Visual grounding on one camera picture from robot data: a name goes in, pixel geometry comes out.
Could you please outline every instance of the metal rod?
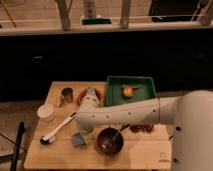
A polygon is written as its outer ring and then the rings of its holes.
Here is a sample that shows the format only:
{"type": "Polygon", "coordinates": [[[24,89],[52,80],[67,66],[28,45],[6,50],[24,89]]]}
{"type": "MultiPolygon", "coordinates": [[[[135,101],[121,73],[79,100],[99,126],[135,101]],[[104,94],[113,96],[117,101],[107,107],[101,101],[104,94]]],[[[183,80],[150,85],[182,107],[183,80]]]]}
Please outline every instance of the metal rod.
{"type": "Polygon", "coordinates": [[[24,131],[25,131],[24,122],[20,122],[19,128],[18,128],[18,133],[16,136],[16,145],[15,145],[14,151],[13,151],[13,158],[12,158],[12,162],[10,165],[10,171],[16,171],[16,166],[17,166],[17,161],[19,158],[19,151],[20,151],[20,146],[21,146],[21,140],[22,140],[22,135],[23,135],[24,131]]]}
{"type": "Polygon", "coordinates": [[[4,8],[4,11],[6,12],[7,16],[9,17],[11,23],[13,24],[14,27],[17,27],[16,23],[14,22],[12,16],[10,15],[10,13],[9,13],[9,11],[8,11],[8,9],[7,9],[6,5],[5,5],[5,3],[4,3],[4,0],[0,0],[0,1],[1,1],[2,6],[3,6],[3,8],[4,8]]]}
{"type": "Polygon", "coordinates": [[[213,19],[213,0],[210,1],[205,14],[198,19],[198,22],[204,26],[210,25],[213,19]]]}
{"type": "Polygon", "coordinates": [[[62,30],[67,31],[70,29],[70,19],[67,10],[66,0],[55,0],[58,6],[58,11],[61,19],[62,30]]]}
{"type": "Polygon", "coordinates": [[[130,8],[131,8],[131,0],[122,0],[122,11],[120,20],[121,28],[126,29],[129,27],[130,8]]]}
{"type": "Polygon", "coordinates": [[[70,13],[70,10],[71,10],[71,8],[72,8],[73,1],[74,1],[74,0],[70,0],[69,7],[68,7],[68,9],[67,9],[68,14],[70,13]]]}

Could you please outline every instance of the small metal cup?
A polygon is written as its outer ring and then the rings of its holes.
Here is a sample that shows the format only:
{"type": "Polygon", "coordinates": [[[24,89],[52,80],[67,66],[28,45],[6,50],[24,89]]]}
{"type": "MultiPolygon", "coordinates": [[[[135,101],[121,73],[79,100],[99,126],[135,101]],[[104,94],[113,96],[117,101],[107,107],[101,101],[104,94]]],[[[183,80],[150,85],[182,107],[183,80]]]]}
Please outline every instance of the small metal cup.
{"type": "Polygon", "coordinates": [[[59,100],[57,102],[57,106],[61,107],[64,102],[66,102],[66,103],[73,102],[73,89],[70,87],[66,87],[61,91],[59,100]]]}
{"type": "Polygon", "coordinates": [[[67,102],[67,103],[72,103],[73,102],[73,89],[72,88],[64,88],[61,91],[61,96],[62,99],[67,102]]]}

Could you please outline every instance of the dark background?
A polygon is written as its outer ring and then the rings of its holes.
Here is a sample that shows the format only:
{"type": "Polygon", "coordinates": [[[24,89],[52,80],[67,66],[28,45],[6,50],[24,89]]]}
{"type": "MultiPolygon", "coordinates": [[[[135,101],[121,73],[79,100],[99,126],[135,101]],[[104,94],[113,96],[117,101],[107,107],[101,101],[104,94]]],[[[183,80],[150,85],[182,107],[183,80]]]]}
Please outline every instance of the dark background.
{"type": "Polygon", "coordinates": [[[150,76],[156,91],[213,88],[213,29],[0,37],[0,100],[45,98],[52,81],[150,76]]]}

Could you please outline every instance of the food item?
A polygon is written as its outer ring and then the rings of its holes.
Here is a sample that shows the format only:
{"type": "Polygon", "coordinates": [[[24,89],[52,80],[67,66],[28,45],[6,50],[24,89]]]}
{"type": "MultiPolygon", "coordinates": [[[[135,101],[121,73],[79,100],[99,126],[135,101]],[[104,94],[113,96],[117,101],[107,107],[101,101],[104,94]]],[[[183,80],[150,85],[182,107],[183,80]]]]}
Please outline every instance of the food item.
{"type": "Polygon", "coordinates": [[[123,95],[124,95],[125,97],[132,97],[132,96],[133,96],[133,93],[134,93],[134,90],[133,90],[133,88],[130,87],[130,86],[125,86],[125,87],[123,88],[123,95]]]}

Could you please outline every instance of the cable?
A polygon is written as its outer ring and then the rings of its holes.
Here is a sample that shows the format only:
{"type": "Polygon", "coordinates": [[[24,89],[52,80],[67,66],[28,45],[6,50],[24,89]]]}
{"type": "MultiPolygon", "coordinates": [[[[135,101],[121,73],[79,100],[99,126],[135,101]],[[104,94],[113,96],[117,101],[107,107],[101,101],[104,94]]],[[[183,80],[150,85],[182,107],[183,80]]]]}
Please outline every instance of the cable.
{"type": "MultiPolygon", "coordinates": [[[[10,141],[10,142],[13,143],[14,145],[17,145],[16,142],[14,142],[14,141],[11,140],[10,138],[6,137],[4,134],[0,133],[0,136],[2,136],[3,138],[5,138],[6,140],[10,141]]],[[[26,153],[28,153],[28,151],[27,151],[24,147],[20,146],[20,148],[21,148],[22,150],[24,150],[26,153]]]]}

